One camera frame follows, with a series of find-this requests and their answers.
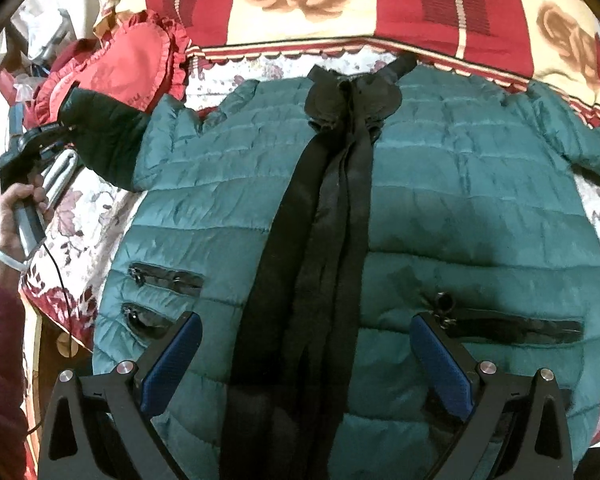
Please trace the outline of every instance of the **dark green cuff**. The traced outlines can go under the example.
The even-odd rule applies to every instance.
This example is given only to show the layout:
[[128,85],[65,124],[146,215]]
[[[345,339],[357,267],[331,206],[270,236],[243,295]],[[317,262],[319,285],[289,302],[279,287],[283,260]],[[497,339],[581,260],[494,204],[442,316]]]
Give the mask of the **dark green cuff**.
[[102,179],[133,190],[136,160],[150,116],[104,94],[72,89],[58,120],[75,126],[71,141],[84,165]]

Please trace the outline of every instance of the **black zipper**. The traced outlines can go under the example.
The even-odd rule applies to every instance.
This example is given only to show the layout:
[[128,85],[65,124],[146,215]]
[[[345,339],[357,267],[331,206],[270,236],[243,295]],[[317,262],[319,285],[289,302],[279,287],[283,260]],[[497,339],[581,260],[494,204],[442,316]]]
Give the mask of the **black zipper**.
[[159,286],[193,298],[200,296],[202,285],[205,282],[204,276],[194,272],[167,269],[141,262],[129,265],[128,273],[138,286],[145,284]]

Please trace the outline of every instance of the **blue object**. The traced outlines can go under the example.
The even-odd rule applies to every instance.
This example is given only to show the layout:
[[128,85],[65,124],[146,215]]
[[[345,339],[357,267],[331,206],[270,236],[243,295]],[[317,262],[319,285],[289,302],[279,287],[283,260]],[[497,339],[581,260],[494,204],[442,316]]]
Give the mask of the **blue object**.
[[140,411],[144,415],[164,413],[201,342],[202,321],[192,313],[142,383]]
[[9,108],[9,138],[22,135],[24,104],[16,103]]
[[411,321],[410,336],[411,349],[422,363],[429,385],[451,415],[466,421],[474,410],[469,379],[420,316]]

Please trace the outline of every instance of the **white bracelet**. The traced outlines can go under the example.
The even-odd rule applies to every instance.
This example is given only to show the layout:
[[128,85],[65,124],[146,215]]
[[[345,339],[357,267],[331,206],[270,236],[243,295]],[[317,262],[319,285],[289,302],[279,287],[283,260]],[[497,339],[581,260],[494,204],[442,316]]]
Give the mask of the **white bracelet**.
[[20,273],[27,272],[29,269],[29,264],[27,262],[22,263],[18,260],[14,260],[8,254],[5,254],[0,249],[0,261],[4,263],[6,266],[11,267],[11,269],[15,269]]

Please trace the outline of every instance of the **metal screw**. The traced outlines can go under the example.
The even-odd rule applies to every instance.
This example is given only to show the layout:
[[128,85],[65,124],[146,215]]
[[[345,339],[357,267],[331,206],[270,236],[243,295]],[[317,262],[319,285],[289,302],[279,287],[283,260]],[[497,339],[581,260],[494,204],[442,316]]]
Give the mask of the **metal screw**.
[[542,370],[540,370],[540,375],[545,381],[553,381],[555,377],[554,373],[551,370],[549,370],[549,368],[543,368]]
[[61,383],[66,383],[73,378],[74,373],[71,370],[65,370],[64,372],[61,372],[59,377]]
[[121,375],[128,374],[133,369],[134,364],[131,361],[122,361],[116,366],[116,371]]
[[480,363],[480,370],[487,375],[493,375],[494,373],[496,373],[497,369],[498,368],[496,367],[496,365],[493,364],[491,361],[482,361]]

